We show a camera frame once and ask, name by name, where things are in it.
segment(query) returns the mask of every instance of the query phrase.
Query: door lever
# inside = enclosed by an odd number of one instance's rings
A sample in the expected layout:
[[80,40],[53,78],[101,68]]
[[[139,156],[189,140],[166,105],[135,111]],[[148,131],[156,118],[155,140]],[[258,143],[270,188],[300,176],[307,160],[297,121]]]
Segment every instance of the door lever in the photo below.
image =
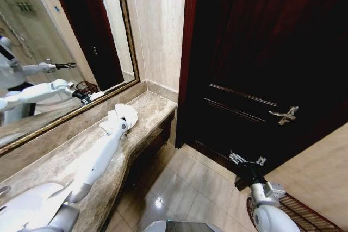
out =
[[280,112],[274,112],[274,111],[269,111],[270,114],[273,114],[275,116],[280,116],[282,119],[279,121],[279,125],[284,125],[287,122],[290,122],[289,120],[294,120],[296,119],[296,116],[294,115],[295,112],[297,112],[299,109],[298,106],[291,106],[290,110],[288,111],[287,114],[283,114]]

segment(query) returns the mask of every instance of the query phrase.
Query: marble countertop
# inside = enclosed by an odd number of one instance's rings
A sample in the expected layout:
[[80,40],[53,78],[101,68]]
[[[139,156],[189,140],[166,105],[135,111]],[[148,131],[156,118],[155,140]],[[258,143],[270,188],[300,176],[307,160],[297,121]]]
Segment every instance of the marble countertop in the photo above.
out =
[[[138,122],[127,137],[120,141],[105,174],[94,183],[90,193],[81,202],[72,204],[80,210],[73,231],[100,230],[120,193],[132,158],[146,146],[151,136],[156,136],[160,124],[177,106],[176,103],[149,91],[128,104],[137,110]],[[105,118],[0,183],[0,187],[11,186],[8,194],[0,198],[0,205],[39,184],[57,182],[67,185],[72,181],[82,154],[104,134],[104,130],[98,126],[101,121],[105,121]]]

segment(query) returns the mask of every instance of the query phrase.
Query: gold mirror frame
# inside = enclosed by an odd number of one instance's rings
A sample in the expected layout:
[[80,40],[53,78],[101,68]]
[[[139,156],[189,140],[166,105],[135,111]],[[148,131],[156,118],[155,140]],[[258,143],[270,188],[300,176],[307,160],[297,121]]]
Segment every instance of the gold mirror frame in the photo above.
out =
[[82,114],[83,112],[101,104],[102,102],[112,98],[113,96],[124,91],[125,89],[130,88],[131,86],[140,82],[138,63],[136,61],[134,41],[133,41],[133,35],[132,35],[131,21],[129,19],[129,12],[128,12],[128,7],[127,7],[127,0],[120,0],[120,2],[121,2],[121,6],[122,6],[121,9],[122,9],[123,22],[125,24],[125,29],[127,32],[128,47],[129,47],[129,51],[130,51],[130,57],[132,59],[133,72],[134,72],[135,79],[130,81],[129,83],[125,83],[121,86],[115,87],[115,88],[117,88],[116,90],[114,90],[114,89],[109,90],[104,96],[96,99],[95,101],[91,102],[90,104],[87,104],[83,107],[80,107],[74,111],[69,112],[68,114],[66,114],[66,115],[54,120],[53,122],[49,123],[48,125],[42,127],[41,129],[38,129],[32,133],[29,133],[28,135],[26,135],[24,137],[18,138],[17,140],[15,140],[11,143],[8,143],[7,145],[4,145],[2,148],[0,148],[0,156],[7,154],[8,152],[23,145],[24,143],[42,135],[43,133],[46,133],[47,131],[57,127],[58,125],[70,120],[71,118],[74,118],[75,116],[77,116],[79,114]]

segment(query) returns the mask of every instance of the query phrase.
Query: door handle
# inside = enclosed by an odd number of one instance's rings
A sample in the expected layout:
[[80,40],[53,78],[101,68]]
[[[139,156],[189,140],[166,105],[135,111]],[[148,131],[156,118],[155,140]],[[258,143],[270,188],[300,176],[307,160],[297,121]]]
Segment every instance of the door handle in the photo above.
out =
[[274,112],[274,111],[269,111],[269,113],[275,116],[282,117],[282,119],[279,121],[279,125],[284,125],[285,123],[290,122],[290,120],[296,119],[296,116],[294,115],[294,113],[297,112],[298,110],[299,110],[298,106],[291,106],[290,110],[286,114],[283,114],[280,112]]
[[95,56],[98,56],[97,48],[95,46],[93,46],[92,52]]

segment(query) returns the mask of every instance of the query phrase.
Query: wall tile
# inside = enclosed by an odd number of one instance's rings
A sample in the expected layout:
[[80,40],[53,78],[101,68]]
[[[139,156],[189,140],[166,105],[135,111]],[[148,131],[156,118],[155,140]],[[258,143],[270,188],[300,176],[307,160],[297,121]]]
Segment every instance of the wall tile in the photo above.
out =
[[145,75],[179,89],[184,0],[136,0]]

